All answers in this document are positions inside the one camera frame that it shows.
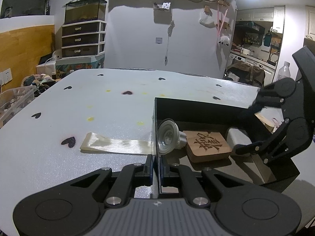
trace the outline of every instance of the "bottle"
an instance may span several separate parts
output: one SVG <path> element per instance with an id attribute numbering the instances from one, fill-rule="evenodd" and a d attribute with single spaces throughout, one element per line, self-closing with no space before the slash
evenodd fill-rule
<path id="1" fill-rule="evenodd" d="M 279 69 L 279 72 L 278 72 L 278 76 L 277 76 L 277 81 L 285 78 L 285 77 L 290 77 L 291 74 L 290 74 L 290 70 L 289 70 L 289 66 L 290 66 L 290 63 L 285 61 L 284 62 L 284 66 L 281 67 Z"/>

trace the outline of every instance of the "wall outlet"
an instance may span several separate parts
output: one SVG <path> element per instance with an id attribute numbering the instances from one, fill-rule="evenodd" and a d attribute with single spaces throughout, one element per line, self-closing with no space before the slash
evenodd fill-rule
<path id="1" fill-rule="evenodd" d="M 3 73 L 0 73 L 0 86 L 4 85 Z"/>
<path id="2" fill-rule="evenodd" d="M 11 73 L 10 68 L 3 71 L 2 74 L 3 74 L 4 84 L 7 84 L 9 81 L 12 80 L 12 73 Z"/>

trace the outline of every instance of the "wooden sign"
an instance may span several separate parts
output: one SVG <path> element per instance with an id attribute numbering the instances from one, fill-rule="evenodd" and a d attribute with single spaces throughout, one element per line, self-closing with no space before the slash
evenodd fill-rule
<path id="1" fill-rule="evenodd" d="M 183 131 L 187 135 L 186 151 L 194 162 L 205 162 L 225 159 L 232 152 L 219 132 Z"/>
<path id="2" fill-rule="evenodd" d="M 218 4 L 222 5 L 222 6 L 226 6 L 226 7 L 229 7 L 230 6 L 230 3 L 227 2 L 227 1 L 223 1 L 223 0 L 218 0 Z"/>
<path id="3" fill-rule="evenodd" d="M 210 13 L 210 7 L 209 7 L 208 5 L 206 5 L 206 6 L 204 7 L 204 12 L 205 12 L 205 13 Z"/>

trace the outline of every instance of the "plastic storage bin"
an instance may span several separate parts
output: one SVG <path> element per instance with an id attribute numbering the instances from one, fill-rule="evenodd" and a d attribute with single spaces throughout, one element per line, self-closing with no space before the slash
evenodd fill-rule
<path id="1" fill-rule="evenodd" d="M 105 20 L 105 0 L 80 0 L 66 4 L 65 24 Z"/>
<path id="2" fill-rule="evenodd" d="M 6 90 L 0 95 L 0 128 L 35 99 L 35 91 L 35 86 L 26 86 Z"/>

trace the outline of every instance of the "table surface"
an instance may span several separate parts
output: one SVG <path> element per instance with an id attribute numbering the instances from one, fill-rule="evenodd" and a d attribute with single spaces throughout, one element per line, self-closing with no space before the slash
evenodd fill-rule
<path id="1" fill-rule="evenodd" d="M 12 212 L 28 195 L 105 166 L 119 171 L 127 164 L 145 162 L 146 156 L 141 155 L 81 153 L 80 145 L 88 132 L 114 139 L 151 141 L 155 97 L 247 108 L 257 91 L 256 87 L 231 81 L 165 71 L 75 71 L 0 129 L 0 229 L 9 236 L 18 236 Z M 39 112 L 38 119 L 32 117 Z M 270 120 L 282 117 L 276 109 L 262 113 Z M 73 148 L 61 145 L 69 137 L 76 139 Z M 284 192 L 300 205 L 301 226 L 315 216 L 313 150 L 312 142 L 293 158 L 301 174 Z M 149 198 L 150 193 L 151 189 L 144 187 L 137 194 Z"/>

